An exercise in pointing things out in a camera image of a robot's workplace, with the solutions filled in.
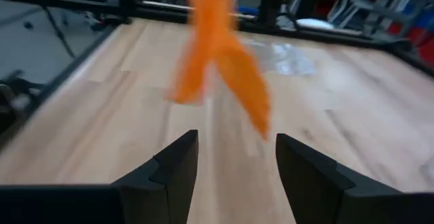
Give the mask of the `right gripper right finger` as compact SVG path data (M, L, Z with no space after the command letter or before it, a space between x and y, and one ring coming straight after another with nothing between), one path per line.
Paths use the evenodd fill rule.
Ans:
M275 155L296 224L434 224L434 193L401 192L287 134Z

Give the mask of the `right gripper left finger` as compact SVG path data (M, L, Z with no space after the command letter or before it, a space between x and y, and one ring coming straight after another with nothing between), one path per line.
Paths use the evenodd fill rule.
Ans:
M186 224L198 136L189 130L109 184L0 185L0 224Z

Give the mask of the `orange elastic bandage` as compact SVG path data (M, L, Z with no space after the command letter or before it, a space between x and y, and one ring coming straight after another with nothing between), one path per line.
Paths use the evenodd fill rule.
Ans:
M233 0L188 0L193 36L186 46L170 89L170 100L186 104L205 93L207 69L216 66L222 80L264 139L271 122L271 98L257 59L237 36Z

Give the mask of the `clear plastic zip bag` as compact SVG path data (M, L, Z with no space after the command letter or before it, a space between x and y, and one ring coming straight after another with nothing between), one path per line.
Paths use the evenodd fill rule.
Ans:
M241 42L253 52L263 73L295 76L317 71L314 62L290 43L253 38L243 38Z

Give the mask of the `black metal table frame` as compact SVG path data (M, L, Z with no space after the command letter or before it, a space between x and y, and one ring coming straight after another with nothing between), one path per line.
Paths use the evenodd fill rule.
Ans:
M190 12L192 7L189 6L185 10L177 11L174 7L166 7L158 3L139 4L135 0L118 0L117 4L109 4L109 0L6 0L21 3L30 3L40 5L41 7L59 7L68 10L82 10L85 12L100 12L103 14L112 14L125 18L139 17L150 18L156 20L169 20L170 22L185 23L189 22ZM235 12L233 14L237 19L237 30L242 30L251 33L260 33L265 35L276 35L280 37L290 37L296 39L307 39L311 41L319 41L324 43L340 43L342 45L353 45L357 47L367 46L368 48L387 51L396 55L399 59L416 67L424 73L434 76L434 70L426 67L424 64L417 61L398 49L397 42L375 41L367 37L348 35L331 30L321 29L301 29L298 30L283 30L277 27L269 28L261 25L257 20L248 22L242 20Z

